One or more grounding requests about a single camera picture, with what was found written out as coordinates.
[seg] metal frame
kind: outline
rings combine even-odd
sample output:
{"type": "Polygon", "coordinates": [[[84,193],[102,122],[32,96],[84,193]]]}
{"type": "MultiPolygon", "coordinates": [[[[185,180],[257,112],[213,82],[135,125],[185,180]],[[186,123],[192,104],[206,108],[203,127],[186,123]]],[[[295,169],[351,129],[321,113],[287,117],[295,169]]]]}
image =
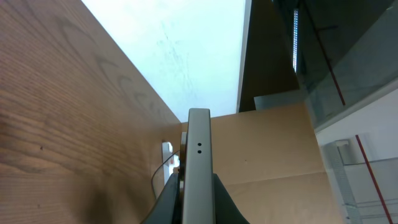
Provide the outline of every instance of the metal frame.
{"type": "Polygon", "coordinates": [[[215,223],[209,109],[190,109],[182,224],[215,223]]]}

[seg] light strip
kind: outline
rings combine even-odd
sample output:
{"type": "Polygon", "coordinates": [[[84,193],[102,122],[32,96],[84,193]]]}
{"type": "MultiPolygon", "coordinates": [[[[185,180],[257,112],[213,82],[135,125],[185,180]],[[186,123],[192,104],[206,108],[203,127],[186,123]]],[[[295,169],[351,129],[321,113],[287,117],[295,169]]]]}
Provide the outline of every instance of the light strip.
{"type": "Polygon", "coordinates": [[[299,10],[294,9],[294,21],[293,21],[293,69],[294,72],[297,70],[297,36],[299,32],[299,10]]]}

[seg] red stripe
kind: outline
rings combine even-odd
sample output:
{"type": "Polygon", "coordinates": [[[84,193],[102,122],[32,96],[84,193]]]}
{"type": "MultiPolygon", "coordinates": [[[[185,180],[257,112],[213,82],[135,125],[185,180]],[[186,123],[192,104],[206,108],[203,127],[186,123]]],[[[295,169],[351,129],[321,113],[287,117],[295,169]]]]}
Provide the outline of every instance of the red stripe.
{"type": "Polygon", "coordinates": [[[390,216],[390,213],[388,212],[388,208],[387,208],[386,202],[384,201],[383,195],[381,195],[381,191],[380,191],[379,185],[377,184],[376,178],[374,177],[372,167],[371,167],[371,165],[370,165],[370,163],[368,161],[368,157],[366,156],[365,150],[363,149],[361,140],[359,139],[358,135],[355,135],[355,137],[356,137],[356,140],[357,140],[357,142],[359,144],[359,147],[361,148],[362,156],[365,159],[366,166],[368,167],[368,171],[369,171],[369,173],[370,173],[370,175],[372,177],[372,181],[373,181],[374,187],[376,188],[377,194],[379,195],[379,198],[380,198],[380,201],[381,201],[381,205],[383,206],[384,212],[387,215],[388,222],[390,224],[393,224],[391,216],[390,216]]]}
{"type": "Polygon", "coordinates": [[[323,44],[322,44],[321,38],[320,38],[320,36],[319,36],[319,34],[318,34],[318,30],[317,30],[317,28],[315,27],[315,23],[314,23],[314,21],[313,21],[313,19],[312,19],[312,16],[311,16],[311,14],[310,14],[310,11],[308,10],[307,3],[305,3],[305,1],[303,1],[303,5],[304,5],[304,8],[305,8],[305,10],[306,10],[306,12],[307,12],[307,14],[308,14],[308,18],[310,19],[310,22],[311,22],[311,25],[312,25],[312,29],[313,29],[313,31],[314,31],[314,33],[315,33],[315,36],[317,37],[319,46],[321,47],[323,57],[325,58],[326,64],[328,65],[331,78],[333,79],[333,82],[335,83],[338,96],[340,97],[340,100],[341,100],[341,103],[343,104],[343,106],[345,106],[346,102],[345,102],[345,100],[344,100],[343,94],[341,93],[340,86],[338,85],[338,82],[337,82],[335,73],[333,72],[333,68],[331,67],[331,63],[330,63],[330,61],[329,61],[329,59],[328,59],[328,56],[327,56],[327,54],[326,54],[326,50],[325,50],[325,48],[324,48],[324,46],[323,46],[323,44]]]}

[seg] black cable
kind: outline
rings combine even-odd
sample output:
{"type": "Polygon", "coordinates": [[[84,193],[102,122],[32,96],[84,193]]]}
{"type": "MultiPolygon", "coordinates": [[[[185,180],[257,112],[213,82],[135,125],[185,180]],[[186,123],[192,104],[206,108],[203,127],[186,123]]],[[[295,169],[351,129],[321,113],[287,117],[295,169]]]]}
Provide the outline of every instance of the black cable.
{"type": "Polygon", "coordinates": [[[168,162],[169,159],[170,159],[171,157],[173,157],[174,155],[176,155],[176,153],[178,153],[178,152],[180,152],[180,150],[177,150],[177,151],[173,152],[173,154],[172,154],[171,156],[169,156],[169,158],[167,158],[167,159],[162,163],[162,165],[160,165],[160,166],[156,169],[156,171],[154,172],[154,175],[152,175],[152,178],[150,179],[150,184],[152,185],[152,191],[154,192],[154,195],[155,195],[155,198],[156,198],[156,199],[157,199],[157,197],[156,197],[155,187],[154,187],[154,177],[155,177],[157,171],[159,171],[159,169],[160,169],[164,164],[166,164],[166,162],[168,162]]]}

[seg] cable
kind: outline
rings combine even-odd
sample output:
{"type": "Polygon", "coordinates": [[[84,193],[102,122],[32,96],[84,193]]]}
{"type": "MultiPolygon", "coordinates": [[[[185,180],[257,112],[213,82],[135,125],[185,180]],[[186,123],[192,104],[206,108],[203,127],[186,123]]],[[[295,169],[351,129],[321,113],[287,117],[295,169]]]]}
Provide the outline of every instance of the cable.
{"type": "Polygon", "coordinates": [[[155,187],[154,187],[154,177],[155,177],[157,171],[159,171],[159,169],[160,169],[164,164],[166,164],[166,162],[168,162],[169,159],[170,159],[171,157],[173,157],[174,155],[176,155],[176,153],[178,153],[178,152],[180,152],[180,150],[177,150],[177,151],[173,152],[173,154],[172,154],[171,156],[169,156],[169,158],[167,158],[167,159],[162,163],[162,165],[160,165],[160,166],[156,169],[156,171],[154,172],[154,175],[152,175],[152,178],[150,179],[150,184],[152,185],[152,191],[154,192],[155,199],[157,199],[157,197],[156,197],[155,187]]]}

